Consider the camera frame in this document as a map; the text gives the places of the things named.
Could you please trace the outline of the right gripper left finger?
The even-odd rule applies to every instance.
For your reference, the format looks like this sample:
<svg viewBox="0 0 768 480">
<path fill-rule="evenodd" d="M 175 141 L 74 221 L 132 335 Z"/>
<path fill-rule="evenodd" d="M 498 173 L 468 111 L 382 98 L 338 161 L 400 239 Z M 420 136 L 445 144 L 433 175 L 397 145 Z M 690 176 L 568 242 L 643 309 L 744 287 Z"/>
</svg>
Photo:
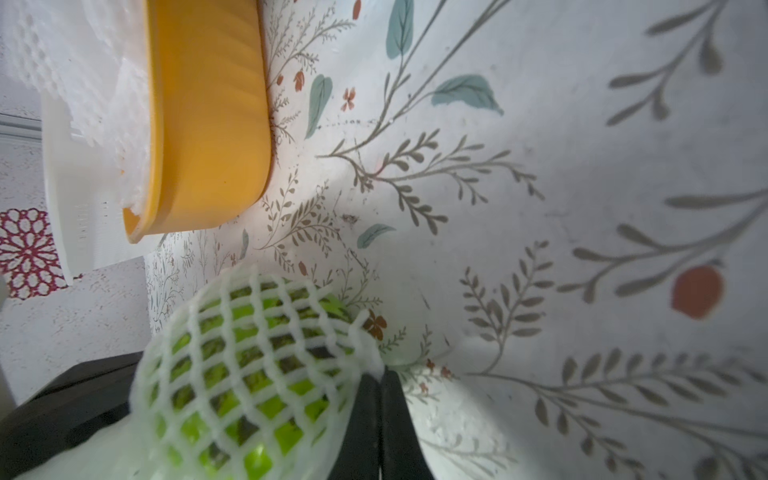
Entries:
<svg viewBox="0 0 768 480">
<path fill-rule="evenodd" d="M 377 480 L 380 476 L 381 388 L 362 376 L 350 421 L 328 480 Z"/>
</svg>

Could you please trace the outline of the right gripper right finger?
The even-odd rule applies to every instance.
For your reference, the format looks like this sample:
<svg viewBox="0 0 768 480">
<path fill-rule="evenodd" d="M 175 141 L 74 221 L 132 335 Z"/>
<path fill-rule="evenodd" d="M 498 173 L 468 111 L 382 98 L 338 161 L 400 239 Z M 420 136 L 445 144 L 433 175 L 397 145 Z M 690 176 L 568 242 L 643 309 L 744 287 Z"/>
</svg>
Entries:
<svg viewBox="0 0 768 480">
<path fill-rule="evenodd" d="M 387 369 L 381 380 L 381 450 L 383 480 L 434 480 L 420 447 L 402 384 Z"/>
</svg>

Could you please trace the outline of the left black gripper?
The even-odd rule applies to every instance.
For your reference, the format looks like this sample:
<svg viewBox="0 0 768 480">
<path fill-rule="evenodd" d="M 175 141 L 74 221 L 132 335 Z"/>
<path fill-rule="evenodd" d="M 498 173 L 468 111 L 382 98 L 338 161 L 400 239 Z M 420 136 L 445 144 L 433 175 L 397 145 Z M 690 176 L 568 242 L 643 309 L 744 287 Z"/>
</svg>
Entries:
<svg viewBox="0 0 768 480">
<path fill-rule="evenodd" d="M 140 352 L 91 360 L 57 376 L 1 420 L 1 477 L 14 479 L 130 413 Z"/>
</svg>

